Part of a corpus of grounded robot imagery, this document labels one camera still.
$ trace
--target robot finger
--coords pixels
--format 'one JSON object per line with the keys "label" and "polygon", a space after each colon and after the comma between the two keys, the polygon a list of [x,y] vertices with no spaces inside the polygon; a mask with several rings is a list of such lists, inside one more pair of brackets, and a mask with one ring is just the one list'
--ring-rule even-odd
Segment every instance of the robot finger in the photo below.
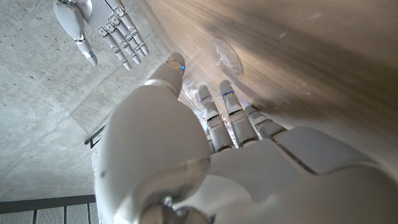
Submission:
{"label": "robot finger", "polygon": [[136,40],[138,46],[142,50],[142,53],[144,53],[144,55],[148,55],[149,54],[148,48],[147,48],[144,40],[142,39],[141,35],[138,33],[138,30],[137,30],[136,26],[134,25],[134,23],[132,22],[129,14],[126,13],[123,3],[119,0],[105,0],[105,1],[108,3],[109,6],[111,6],[113,11],[118,15],[122,24],[124,24],[127,27],[130,34],[133,36],[133,38]]}
{"label": "robot finger", "polygon": [[108,34],[108,35],[104,36],[104,39],[105,39],[106,43],[111,47],[112,51],[116,54],[116,56],[118,56],[120,61],[122,61],[124,67],[130,71],[131,66],[130,66],[129,61],[127,61],[126,56],[124,56],[123,52],[121,51],[121,49],[119,48],[118,44],[113,39],[113,37],[111,37]]}
{"label": "robot finger", "polygon": [[148,55],[149,54],[149,50],[148,50],[144,40],[142,39],[140,33],[138,32],[136,26],[132,22],[129,14],[125,13],[125,15],[123,15],[121,17],[121,20],[122,20],[123,24],[129,30],[130,34],[133,36],[134,40],[138,43],[138,46],[142,49],[143,53],[145,55]]}
{"label": "robot finger", "polygon": [[109,18],[109,21],[117,28],[120,33],[123,35],[123,37],[132,45],[134,50],[141,56],[145,57],[144,51],[141,49],[135,38],[131,35],[129,29],[126,27],[126,25],[121,22],[116,15],[112,15]]}
{"label": "robot finger", "polygon": [[97,57],[95,56],[95,54],[93,54],[93,50],[91,49],[88,40],[84,38],[83,40],[75,40],[75,42],[83,55],[86,56],[88,61],[94,66],[97,65]]}

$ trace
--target wooden surface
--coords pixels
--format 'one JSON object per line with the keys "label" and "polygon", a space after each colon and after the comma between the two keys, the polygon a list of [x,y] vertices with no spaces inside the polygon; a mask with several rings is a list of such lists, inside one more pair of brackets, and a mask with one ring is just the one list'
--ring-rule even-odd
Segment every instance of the wooden surface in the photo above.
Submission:
{"label": "wooden surface", "polygon": [[398,2],[136,0],[189,62],[218,37],[242,61],[248,102],[376,158],[398,180]]}

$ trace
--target concrete surface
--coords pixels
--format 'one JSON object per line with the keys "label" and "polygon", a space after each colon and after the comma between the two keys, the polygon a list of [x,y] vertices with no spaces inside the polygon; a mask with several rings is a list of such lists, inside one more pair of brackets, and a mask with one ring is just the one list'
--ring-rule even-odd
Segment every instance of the concrete surface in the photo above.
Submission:
{"label": "concrete surface", "polygon": [[150,55],[124,69],[86,26],[92,67],[55,18],[52,1],[0,3],[0,202],[93,194],[84,140],[168,56],[132,1],[127,11]]}

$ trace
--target robotic hand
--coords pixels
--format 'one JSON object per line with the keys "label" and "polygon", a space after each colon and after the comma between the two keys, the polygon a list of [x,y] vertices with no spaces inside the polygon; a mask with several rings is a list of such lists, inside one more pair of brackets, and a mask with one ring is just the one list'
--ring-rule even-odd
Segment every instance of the robotic hand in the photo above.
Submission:
{"label": "robotic hand", "polygon": [[117,43],[137,64],[141,62],[138,55],[145,57],[149,53],[120,0],[55,0],[53,5],[58,21],[91,64],[97,65],[98,61],[85,37],[84,21],[104,37],[127,70],[131,69],[130,63]]}
{"label": "robotic hand", "polygon": [[244,109],[228,81],[222,106],[238,148],[201,86],[205,135],[177,99],[184,68],[172,54],[111,115],[95,183],[103,223],[398,222],[398,185],[376,162],[317,130],[287,130]]}

